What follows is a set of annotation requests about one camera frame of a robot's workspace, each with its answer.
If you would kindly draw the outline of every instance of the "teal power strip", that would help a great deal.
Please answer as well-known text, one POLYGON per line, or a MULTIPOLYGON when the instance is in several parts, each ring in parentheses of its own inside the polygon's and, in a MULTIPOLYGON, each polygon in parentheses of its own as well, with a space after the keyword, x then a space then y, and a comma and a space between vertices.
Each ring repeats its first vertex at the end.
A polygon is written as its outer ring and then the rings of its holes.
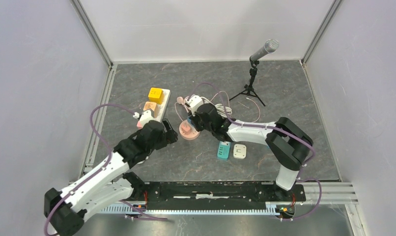
POLYGON ((230 153, 230 142, 220 142, 218 145, 217 157, 227 160, 230 153))

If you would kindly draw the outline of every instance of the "white panel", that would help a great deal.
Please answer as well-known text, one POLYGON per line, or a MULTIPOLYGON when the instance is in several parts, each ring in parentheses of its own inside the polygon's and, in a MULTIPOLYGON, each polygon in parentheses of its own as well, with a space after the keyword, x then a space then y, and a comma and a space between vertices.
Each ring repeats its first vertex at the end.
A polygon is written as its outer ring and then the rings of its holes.
POLYGON ((114 61, 300 59, 332 0, 81 0, 114 61))
POLYGON ((0 0, 0 236, 43 234, 79 175, 107 66, 67 0, 0 0))
POLYGON ((308 75, 369 235, 396 235, 396 0, 344 1, 308 75))

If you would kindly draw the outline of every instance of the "microphone stand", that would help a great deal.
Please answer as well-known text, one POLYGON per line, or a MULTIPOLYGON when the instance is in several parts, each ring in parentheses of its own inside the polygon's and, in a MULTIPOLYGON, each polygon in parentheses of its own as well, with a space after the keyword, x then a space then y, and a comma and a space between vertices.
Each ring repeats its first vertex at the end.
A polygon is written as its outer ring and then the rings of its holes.
POLYGON ((235 95, 234 97, 230 98, 230 101, 233 100, 234 98, 238 97, 238 95, 246 95, 246 96, 250 96, 250 97, 255 97, 257 99, 259 99, 259 101, 263 104, 263 106, 266 106, 262 99, 260 99, 260 97, 257 95, 257 93, 255 92, 255 89, 253 88, 253 82, 255 81, 256 75, 257 75, 257 65, 259 65, 259 61, 252 61, 250 60, 250 65, 252 66, 252 68, 250 69, 250 84, 249 85, 244 85, 244 90, 240 93, 238 93, 237 95, 235 95))

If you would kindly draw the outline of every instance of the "tripod leg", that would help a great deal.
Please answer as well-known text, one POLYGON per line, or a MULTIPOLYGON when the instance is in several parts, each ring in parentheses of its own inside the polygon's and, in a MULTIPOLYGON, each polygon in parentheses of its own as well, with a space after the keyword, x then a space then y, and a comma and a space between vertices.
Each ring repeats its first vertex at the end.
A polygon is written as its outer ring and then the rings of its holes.
POLYGON ((259 99, 259 101, 263 104, 263 106, 266 106, 266 105, 263 103, 262 99, 260 99, 260 97, 258 96, 258 94, 257 94, 255 91, 253 91, 253 93, 254 93, 255 96, 259 99))
POLYGON ((229 101, 233 100, 234 98, 238 97, 238 95, 243 94, 246 90, 243 90, 242 92, 239 92, 237 95, 234 97, 230 98, 229 101))

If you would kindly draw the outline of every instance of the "microphone grille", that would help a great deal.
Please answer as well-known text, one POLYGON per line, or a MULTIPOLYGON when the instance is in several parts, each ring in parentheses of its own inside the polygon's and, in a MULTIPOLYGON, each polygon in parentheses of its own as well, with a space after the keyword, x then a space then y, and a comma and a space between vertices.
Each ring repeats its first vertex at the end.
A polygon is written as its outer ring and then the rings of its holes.
POLYGON ((279 47, 279 41, 277 41, 276 39, 269 39, 264 44, 264 48, 268 53, 274 53, 276 49, 278 49, 278 47, 279 47))

